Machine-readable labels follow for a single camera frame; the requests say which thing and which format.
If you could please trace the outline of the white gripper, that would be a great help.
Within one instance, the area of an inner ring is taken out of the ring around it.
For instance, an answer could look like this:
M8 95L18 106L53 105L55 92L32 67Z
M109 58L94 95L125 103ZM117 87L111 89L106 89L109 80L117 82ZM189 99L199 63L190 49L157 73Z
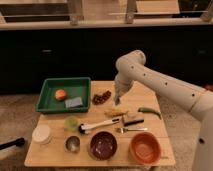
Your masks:
M120 97L122 97L132 88L133 83L134 83L133 80L123 75L117 75L115 77L115 97L114 97L115 105L119 105L121 103Z

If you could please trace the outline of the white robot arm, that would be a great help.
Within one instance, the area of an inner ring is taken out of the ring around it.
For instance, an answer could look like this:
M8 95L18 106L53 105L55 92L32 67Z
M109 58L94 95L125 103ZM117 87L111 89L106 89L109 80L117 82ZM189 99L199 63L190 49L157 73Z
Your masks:
M137 81L190 113L201 122L192 171L213 171L213 92L145 66L146 56L134 50L119 57L115 77L116 105Z

